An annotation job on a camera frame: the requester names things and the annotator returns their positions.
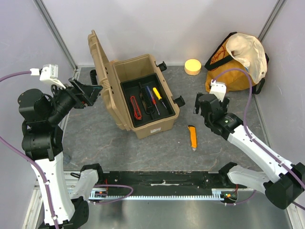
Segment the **yellow utility knife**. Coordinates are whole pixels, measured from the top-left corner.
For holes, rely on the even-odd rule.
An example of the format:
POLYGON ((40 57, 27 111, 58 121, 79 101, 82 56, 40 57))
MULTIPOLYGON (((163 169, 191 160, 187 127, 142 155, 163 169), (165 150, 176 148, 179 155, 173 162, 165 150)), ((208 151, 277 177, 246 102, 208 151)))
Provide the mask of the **yellow utility knife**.
POLYGON ((188 129, 190 132, 190 141, 191 141, 192 151, 195 152, 197 149, 196 128, 193 125, 188 125, 188 129))

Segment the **tan plastic tool box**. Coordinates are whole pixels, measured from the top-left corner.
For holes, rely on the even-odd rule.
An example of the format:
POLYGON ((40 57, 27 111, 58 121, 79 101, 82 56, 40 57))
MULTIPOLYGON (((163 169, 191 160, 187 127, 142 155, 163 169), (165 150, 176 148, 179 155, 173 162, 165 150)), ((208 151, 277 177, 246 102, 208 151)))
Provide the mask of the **tan plastic tool box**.
POLYGON ((172 129, 185 101, 173 97, 163 76, 167 65, 157 64, 151 54, 109 61, 95 31, 88 45, 95 67, 91 83, 103 87, 101 97, 117 126, 138 139, 172 129))

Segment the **yellow and black screwdriver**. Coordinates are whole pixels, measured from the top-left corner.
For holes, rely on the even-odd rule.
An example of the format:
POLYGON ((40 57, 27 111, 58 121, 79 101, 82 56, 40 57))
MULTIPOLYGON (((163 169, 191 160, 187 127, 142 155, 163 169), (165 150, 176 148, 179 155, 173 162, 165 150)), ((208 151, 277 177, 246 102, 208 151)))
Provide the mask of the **yellow and black screwdriver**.
POLYGON ((165 105, 165 103, 164 103, 164 101, 163 101, 163 98, 162 98, 161 94, 159 93, 159 91, 157 90, 156 87, 153 88, 153 92, 154 92, 154 94, 156 95, 157 99, 163 104, 163 106, 164 106, 165 108, 167 108, 167 106, 165 105))

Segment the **blue and red screwdriver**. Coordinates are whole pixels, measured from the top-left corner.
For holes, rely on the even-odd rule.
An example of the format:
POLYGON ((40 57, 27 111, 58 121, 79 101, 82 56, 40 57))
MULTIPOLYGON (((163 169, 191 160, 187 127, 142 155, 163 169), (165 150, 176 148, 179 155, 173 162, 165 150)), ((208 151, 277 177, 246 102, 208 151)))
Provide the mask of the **blue and red screwdriver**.
POLYGON ((151 92, 149 86, 146 86, 146 89, 147 89, 147 91, 148 91, 148 93, 149 93, 149 95, 150 95, 150 98, 151 98, 152 103, 154 104, 154 106, 155 106, 155 108, 156 108, 156 110, 157 110, 158 115, 160 115, 160 112, 159 112, 159 109, 158 109, 158 107, 157 107, 156 100, 155 100, 155 98, 154 98, 153 93, 151 92))

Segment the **red and black utility knife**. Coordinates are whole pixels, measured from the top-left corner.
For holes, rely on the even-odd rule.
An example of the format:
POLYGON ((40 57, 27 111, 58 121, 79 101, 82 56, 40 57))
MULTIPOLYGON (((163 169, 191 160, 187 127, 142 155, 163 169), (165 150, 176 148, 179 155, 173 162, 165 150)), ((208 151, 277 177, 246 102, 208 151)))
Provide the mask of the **red and black utility knife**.
POLYGON ((134 95, 130 97, 130 102, 132 104, 134 118, 136 120, 142 120, 142 113, 134 95))

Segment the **black tool box tray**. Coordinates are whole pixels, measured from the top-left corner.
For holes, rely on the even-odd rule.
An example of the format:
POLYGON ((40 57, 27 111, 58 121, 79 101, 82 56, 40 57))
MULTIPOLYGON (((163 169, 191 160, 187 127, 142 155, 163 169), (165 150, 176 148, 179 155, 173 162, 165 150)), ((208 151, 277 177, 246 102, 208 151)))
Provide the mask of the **black tool box tray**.
POLYGON ((161 81, 155 73, 134 80, 122 82, 121 88, 134 127, 140 127, 152 123, 154 121, 159 121, 174 116, 176 114, 173 106, 170 103, 171 100, 165 94, 165 90, 161 85, 161 81), (146 86, 149 86, 152 93, 153 88, 156 87, 159 93, 161 94, 165 105, 167 106, 167 108, 165 108, 163 104, 157 99, 156 95, 154 95, 160 115, 158 115, 157 110, 151 101, 146 86), (136 120, 134 118, 133 108, 130 102, 130 97, 132 95, 136 97, 137 103, 142 113, 142 120, 136 120))

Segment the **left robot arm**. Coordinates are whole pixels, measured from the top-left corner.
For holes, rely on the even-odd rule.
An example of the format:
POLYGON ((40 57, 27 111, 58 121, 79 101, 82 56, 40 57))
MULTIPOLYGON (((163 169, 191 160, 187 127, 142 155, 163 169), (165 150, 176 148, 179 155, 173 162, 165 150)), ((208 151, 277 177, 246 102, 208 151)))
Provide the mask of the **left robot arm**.
POLYGON ((71 109, 93 106, 101 85, 86 85, 70 78, 71 85, 52 85, 53 95, 30 89, 18 98, 22 123, 21 147, 35 162, 32 166, 40 185, 44 203, 41 229, 78 229, 89 218, 89 196, 93 187, 101 187, 105 176, 100 164, 85 165, 71 194, 63 169, 63 130, 59 123, 71 109))

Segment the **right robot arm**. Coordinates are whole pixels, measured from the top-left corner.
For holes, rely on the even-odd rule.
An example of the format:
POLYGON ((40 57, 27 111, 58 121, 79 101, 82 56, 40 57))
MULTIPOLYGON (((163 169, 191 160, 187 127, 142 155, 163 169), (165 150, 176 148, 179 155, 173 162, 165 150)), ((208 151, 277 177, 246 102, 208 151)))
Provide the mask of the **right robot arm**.
POLYGON ((214 94, 198 93, 194 113, 216 135, 242 150, 262 173, 228 163, 221 169, 218 182, 228 188, 233 184, 249 187, 266 195, 279 209, 286 209, 305 190, 305 166, 283 158, 257 138, 235 114, 228 113, 229 98, 220 101, 214 94))

